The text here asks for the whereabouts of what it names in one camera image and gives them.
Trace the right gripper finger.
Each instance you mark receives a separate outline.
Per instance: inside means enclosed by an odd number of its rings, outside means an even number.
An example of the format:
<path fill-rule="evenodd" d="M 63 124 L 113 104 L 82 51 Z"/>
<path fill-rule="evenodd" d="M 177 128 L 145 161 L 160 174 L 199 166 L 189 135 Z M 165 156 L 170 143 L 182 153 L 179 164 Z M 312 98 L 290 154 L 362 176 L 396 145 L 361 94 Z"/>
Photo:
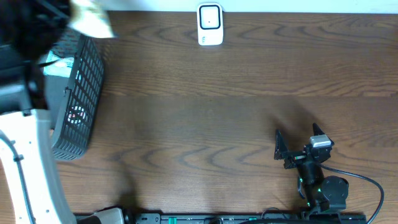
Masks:
<path fill-rule="evenodd" d="M 289 150 L 285 144 L 281 132 L 278 129 L 276 129 L 274 159 L 275 160 L 285 159 L 288 156 L 288 152 Z"/>
<path fill-rule="evenodd" d="M 313 123 L 312 127 L 313 127 L 313 136 L 325 134 L 317 123 Z"/>

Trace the large white snack bag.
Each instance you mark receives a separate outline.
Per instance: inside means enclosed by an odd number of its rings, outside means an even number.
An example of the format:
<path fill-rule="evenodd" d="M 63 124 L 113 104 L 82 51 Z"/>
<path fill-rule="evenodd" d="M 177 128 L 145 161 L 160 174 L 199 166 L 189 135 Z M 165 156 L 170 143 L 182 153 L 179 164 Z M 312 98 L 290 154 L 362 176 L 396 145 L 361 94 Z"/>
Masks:
<path fill-rule="evenodd" d="M 70 0 L 69 28 L 97 39 L 115 38 L 108 13 L 95 0 Z"/>

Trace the teal small snack packet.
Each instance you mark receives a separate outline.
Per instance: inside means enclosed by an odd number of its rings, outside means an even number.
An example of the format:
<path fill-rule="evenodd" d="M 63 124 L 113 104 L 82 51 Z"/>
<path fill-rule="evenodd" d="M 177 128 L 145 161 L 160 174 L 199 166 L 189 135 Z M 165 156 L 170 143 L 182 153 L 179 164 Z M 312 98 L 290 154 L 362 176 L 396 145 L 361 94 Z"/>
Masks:
<path fill-rule="evenodd" d="M 50 51 L 47 55 L 46 63 L 52 64 L 44 67 L 44 75 L 69 78 L 72 72 L 74 58 L 60 58 Z"/>

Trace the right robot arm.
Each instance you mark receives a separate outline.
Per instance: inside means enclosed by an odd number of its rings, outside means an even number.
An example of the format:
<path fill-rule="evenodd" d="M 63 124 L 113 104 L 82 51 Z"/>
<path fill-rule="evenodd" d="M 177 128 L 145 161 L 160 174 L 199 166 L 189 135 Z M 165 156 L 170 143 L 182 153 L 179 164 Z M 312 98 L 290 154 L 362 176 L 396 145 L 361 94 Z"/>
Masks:
<path fill-rule="evenodd" d="M 313 136 L 301 151 L 291 151 L 279 130 L 275 131 L 275 160 L 283 160 L 285 169 L 297 169 L 297 190 L 308 204 L 302 218 L 309 220 L 316 215 L 336 215 L 346 208 L 349 183 L 335 175 L 324 176 L 322 162 L 331 155 L 334 142 L 319 128 L 312 124 Z"/>

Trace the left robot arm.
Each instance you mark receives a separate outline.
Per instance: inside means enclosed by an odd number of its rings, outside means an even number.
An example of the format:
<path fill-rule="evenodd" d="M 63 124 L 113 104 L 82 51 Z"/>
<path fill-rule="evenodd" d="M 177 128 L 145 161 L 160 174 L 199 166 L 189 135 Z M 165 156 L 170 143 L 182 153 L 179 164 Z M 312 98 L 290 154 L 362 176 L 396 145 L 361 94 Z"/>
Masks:
<path fill-rule="evenodd" d="M 1 163 L 17 223 L 125 223 L 123 210 L 77 216 L 56 161 L 80 158 L 93 129 L 114 32 L 98 1 L 1 2 Z"/>

